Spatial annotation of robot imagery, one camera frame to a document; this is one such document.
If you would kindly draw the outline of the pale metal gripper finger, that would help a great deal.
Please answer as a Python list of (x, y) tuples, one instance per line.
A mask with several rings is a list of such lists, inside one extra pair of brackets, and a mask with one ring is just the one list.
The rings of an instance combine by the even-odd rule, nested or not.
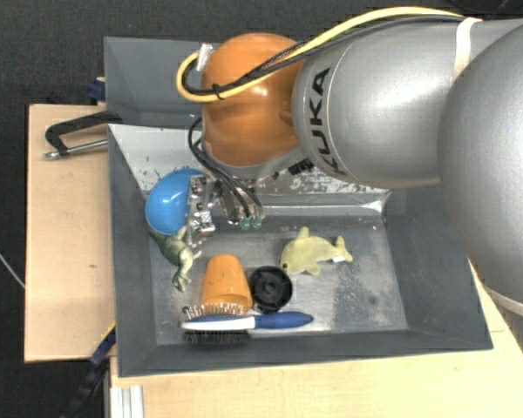
[(203, 235), (208, 235), (216, 230), (216, 226), (213, 221), (213, 213), (211, 211), (201, 211), (197, 213), (199, 226), (198, 230)]
[(204, 229), (205, 223), (200, 217), (188, 216), (185, 234), (187, 245), (190, 247), (199, 246), (205, 235)]

